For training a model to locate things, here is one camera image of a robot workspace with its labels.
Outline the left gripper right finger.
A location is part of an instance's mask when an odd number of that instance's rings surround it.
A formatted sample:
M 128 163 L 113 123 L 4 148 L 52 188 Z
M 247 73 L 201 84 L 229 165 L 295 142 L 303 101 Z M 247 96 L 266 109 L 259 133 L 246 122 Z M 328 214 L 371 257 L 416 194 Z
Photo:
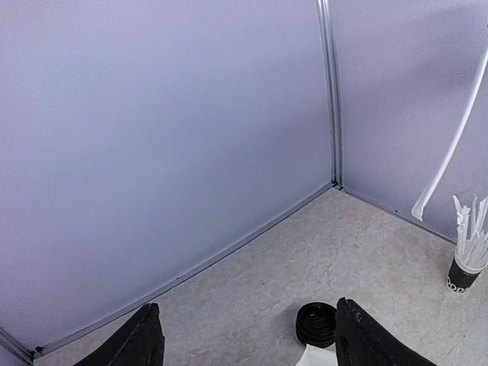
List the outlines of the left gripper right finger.
M 339 366 L 433 364 L 400 342 L 352 299 L 339 299 L 335 324 L 335 353 Z

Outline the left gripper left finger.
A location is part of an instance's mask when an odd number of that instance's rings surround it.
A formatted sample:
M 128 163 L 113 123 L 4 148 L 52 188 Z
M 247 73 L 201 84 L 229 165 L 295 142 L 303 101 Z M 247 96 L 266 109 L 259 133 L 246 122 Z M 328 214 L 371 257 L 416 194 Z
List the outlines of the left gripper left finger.
M 138 309 L 109 339 L 76 366 L 162 366 L 165 336 L 159 319 L 159 305 L 148 303 Z

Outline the white paper takeout bag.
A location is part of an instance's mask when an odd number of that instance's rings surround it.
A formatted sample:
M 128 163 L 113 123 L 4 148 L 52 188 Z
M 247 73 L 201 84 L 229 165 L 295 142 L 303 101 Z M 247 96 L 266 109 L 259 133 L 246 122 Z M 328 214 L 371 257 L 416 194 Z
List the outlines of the white paper takeout bag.
M 312 345 L 306 348 L 296 366 L 337 366 L 338 361 L 335 352 Z

